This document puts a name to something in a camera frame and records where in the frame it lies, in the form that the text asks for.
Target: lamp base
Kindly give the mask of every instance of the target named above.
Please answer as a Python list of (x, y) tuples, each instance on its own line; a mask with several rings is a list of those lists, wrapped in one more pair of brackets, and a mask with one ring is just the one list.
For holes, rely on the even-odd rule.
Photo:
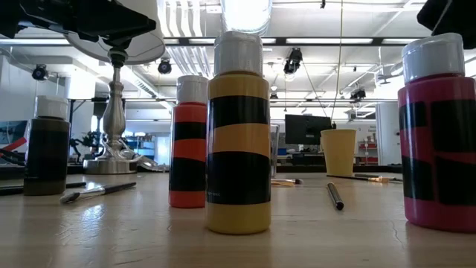
[(85, 160), (85, 174), (111, 175), (137, 173), (137, 162), (125, 162), (115, 159)]

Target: table surface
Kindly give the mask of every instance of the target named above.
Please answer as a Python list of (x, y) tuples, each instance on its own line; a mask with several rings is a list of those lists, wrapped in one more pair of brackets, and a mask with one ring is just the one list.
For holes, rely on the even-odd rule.
[[(270, 229), (246, 236), (208, 231), (202, 208), (170, 208), (166, 173), (70, 176), (89, 188), (138, 183), (70, 205), (59, 196), (0, 197), (0, 267), (476, 267), (476, 235), (407, 223), (401, 183), (284, 177), (304, 184), (273, 187)], [(332, 207), (329, 181), (343, 211)]]

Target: bottle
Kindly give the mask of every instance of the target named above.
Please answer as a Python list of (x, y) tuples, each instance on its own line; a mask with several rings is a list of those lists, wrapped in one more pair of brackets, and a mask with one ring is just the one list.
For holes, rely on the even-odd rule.
[(61, 194), (66, 187), (70, 124), (68, 101), (37, 96), (28, 128), (24, 195)]
[(178, 105), (173, 108), (169, 204), (205, 207), (208, 79), (186, 75), (177, 80)]
[(446, 33), (402, 52), (398, 92), (405, 216), (418, 226), (476, 232), (475, 81), (463, 40)]
[(215, 40), (208, 91), (207, 227), (224, 234), (265, 231), (271, 222), (269, 84), (257, 35)]

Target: yellow cup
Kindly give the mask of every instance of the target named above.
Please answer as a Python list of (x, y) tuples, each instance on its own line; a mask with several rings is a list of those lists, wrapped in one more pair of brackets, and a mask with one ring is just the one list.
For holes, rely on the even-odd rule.
[(355, 130), (323, 130), (321, 142), (326, 158), (327, 175), (352, 176)]

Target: orange bottle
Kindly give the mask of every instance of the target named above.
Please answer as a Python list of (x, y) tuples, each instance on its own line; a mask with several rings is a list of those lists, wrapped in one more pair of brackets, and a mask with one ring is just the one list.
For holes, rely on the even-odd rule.
[(205, 206), (207, 91), (205, 77), (186, 75), (177, 80), (169, 178), (169, 204), (175, 208)]

